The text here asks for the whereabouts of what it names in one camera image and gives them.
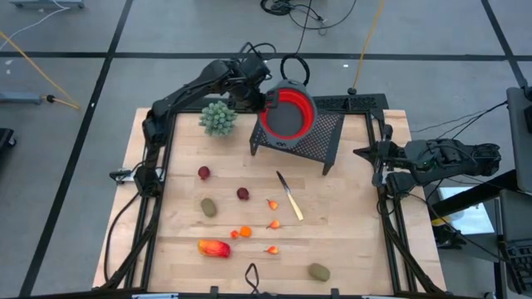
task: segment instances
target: kiwi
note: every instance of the kiwi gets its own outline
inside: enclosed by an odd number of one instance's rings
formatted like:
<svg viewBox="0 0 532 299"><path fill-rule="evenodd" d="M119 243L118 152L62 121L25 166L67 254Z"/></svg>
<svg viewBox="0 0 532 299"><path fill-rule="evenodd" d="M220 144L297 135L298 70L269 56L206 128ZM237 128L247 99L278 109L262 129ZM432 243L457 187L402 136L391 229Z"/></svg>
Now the kiwi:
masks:
<svg viewBox="0 0 532 299"><path fill-rule="evenodd" d="M322 266L318 263L314 263L308 266L308 274L314 279L319 281L326 282L331 277L331 272L325 266Z"/></svg>
<svg viewBox="0 0 532 299"><path fill-rule="evenodd" d="M203 199L201 201L201 209L207 217L211 218L216 216L216 205L212 199Z"/></svg>

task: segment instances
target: yellow rope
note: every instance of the yellow rope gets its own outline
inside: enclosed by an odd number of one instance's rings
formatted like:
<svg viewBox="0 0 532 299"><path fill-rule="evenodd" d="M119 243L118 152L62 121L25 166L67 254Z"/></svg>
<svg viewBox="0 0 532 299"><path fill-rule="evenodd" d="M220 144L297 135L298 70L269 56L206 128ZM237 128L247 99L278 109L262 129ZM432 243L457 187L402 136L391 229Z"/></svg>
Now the yellow rope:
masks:
<svg viewBox="0 0 532 299"><path fill-rule="evenodd" d="M78 110L80 109L78 106L76 106L76 105L74 105L74 104L71 104L71 103L69 103L69 102L67 102L67 101L65 101L65 100L59 100L59 99L57 99L57 98L53 98L53 101L54 101L54 102L57 102L57 103L61 103L61 104L63 104L63 105L70 106L70 107L72 107L72 108L74 108L74 109L78 109Z"/></svg>
<svg viewBox="0 0 532 299"><path fill-rule="evenodd" d="M366 53L367 44L369 44L369 40L372 38L372 34L375 31L375 27L377 27L377 21L379 17L381 16L383 7L384 7L384 0L381 0L381 3L379 4L379 8L377 9L377 13L375 14L375 17L373 17L372 28L369 30L369 33L367 34L367 37L366 37L366 41L364 42L364 47L362 48L360 59L358 59L357 76L355 76L355 83L353 83L352 88L357 88L358 77L360 76L360 72L362 71L362 60L364 59L364 53Z"/></svg>
<svg viewBox="0 0 532 299"><path fill-rule="evenodd" d="M72 102L72 104L69 103L70 107L80 110L80 105L75 100L73 100L66 91L64 91L58 84L56 84L56 82L50 79L50 77L44 71L42 71L41 68L39 68L39 66L37 66L37 64L35 64L35 62L33 62L33 60L30 57L28 57L26 53L24 53L24 51L20 47L18 47L14 42L12 42L9 39L9 37L7 37L2 31L0 31L0 37L3 37L13 48L15 48L15 50L17 50L39 72L39 74L41 74L42 77L44 77L44 79L50 82L50 84L56 87L70 102Z"/></svg>

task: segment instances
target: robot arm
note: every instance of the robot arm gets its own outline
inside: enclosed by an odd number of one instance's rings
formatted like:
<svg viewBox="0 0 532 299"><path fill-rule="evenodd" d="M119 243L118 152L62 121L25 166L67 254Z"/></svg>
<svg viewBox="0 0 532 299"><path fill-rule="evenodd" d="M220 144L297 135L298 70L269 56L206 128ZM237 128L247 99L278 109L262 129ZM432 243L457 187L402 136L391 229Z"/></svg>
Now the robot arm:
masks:
<svg viewBox="0 0 532 299"><path fill-rule="evenodd" d="M259 85L269 75L258 52L244 60L215 60L207 65L198 78L185 84L179 90L162 100L153 103L142 130L147 148L145 161L135 173L135 184L141 196L155 197L160 194L162 185L155 169L160 148L169 138L171 119L192 102L209 94L230 94L245 108L260 111L266 107L274 108L277 103L260 93Z"/></svg>
<svg viewBox="0 0 532 299"><path fill-rule="evenodd" d="M372 183L382 186L383 166L410 172L391 172L386 177L387 192L391 196L406 195L419 185L460 174L491 176L499 170L499 146L493 144L464 145L458 140L413 140L400 147L391 141L392 128L386 125L382 141L353 152L375 169Z"/></svg>

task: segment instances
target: small orange pepper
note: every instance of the small orange pepper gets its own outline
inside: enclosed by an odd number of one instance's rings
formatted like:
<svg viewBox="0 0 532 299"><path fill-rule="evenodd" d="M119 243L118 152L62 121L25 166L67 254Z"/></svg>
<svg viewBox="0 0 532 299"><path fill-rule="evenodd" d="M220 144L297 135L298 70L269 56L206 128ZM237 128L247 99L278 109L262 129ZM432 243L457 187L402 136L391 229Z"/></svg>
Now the small orange pepper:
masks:
<svg viewBox="0 0 532 299"><path fill-rule="evenodd" d="M269 199L266 199L266 200L268 201L268 205L272 210L276 210L277 207L279 206L279 204L274 200L269 200Z"/></svg>
<svg viewBox="0 0 532 299"><path fill-rule="evenodd" d="M250 227L246 227L246 226L243 226L242 228L240 228L240 236L242 236L244 238L251 237L251 228Z"/></svg>
<svg viewBox="0 0 532 299"><path fill-rule="evenodd" d="M231 247L218 240L199 240L198 251L209 257L229 257Z"/></svg>
<svg viewBox="0 0 532 299"><path fill-rule="evenodd" d="M281 227L281 223L278 220L273 220L267 228L277 229Z"/></svg>
<svg viewBox="0 0 532 299"><path fill-rule="evenodd" d="M269 254L278 254L279 253L279 248L277 248L277 246L272 246L272 247L268 248L268 250L264 250L264 251L269 253Z"/></svg>
<svg viewBox="0 0 532 299"><path fill-rule="evenodd" d="M237 231L231 232L231 238L239 238L239 232Z"/></svg>

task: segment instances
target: gray floor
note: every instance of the gray floor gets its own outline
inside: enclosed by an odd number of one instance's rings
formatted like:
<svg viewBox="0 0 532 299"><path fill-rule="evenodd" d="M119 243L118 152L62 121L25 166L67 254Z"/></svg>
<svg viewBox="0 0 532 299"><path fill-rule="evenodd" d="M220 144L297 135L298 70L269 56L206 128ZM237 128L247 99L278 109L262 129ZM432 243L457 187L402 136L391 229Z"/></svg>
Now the gray floor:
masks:
<svg viewBox="0 0 532 299"><path fill-rule="evenodd" d="M85 10L61 12L21 33L15 42L26 51L106 52L124 3L86 0ZM313 7L335 22L351 3L317 0ZM532 2L490 3L514 54L532 55L532 19L527 17ZM325 37L307 32L301 52L360 52L377 5L377 1L358 0L353 14ZM43 12L0 2L0 29L7 34L43 16ZM304 15L296 17L302 22ZM300 34L288 17L262 12L258 1L135 0L117 51L235 52L251 41L272 42L279 51L288 52L297 48ZM504 54L477 0L389 0L368 52ZM0 127L15 129L19 141L0 173L0 297L16 296L22 285L103 63L103 59L87 58L35 61L81 102L83 111L47 103L0 107ZM116 190L107 174L121 166L135 109L194 79L208 61L112 62L34 295L91 287ZM266 82L264 89L280 78L278 63L268 63L274 80ZM313 59L308 64L312 70L308 91L316 96L345 94L357 71L357 61L352 60ZM299 67L289 62L288 76L301 78ZM532 78L532 62L520 62L520 67ZM511 86L516 86L516 80L506 61L365 61L358 82L360 93L384 92L392 109L406 110L412 130L500 103ZM58 95L19 58L0 58L0 89ZM445 129L413 137L434 138ZM500 172L513 168L506 109L487 115L461 139L501 145ZM495 289L490 263L459 252L441 252L441 262L450 291L479 296Z"/></svg>

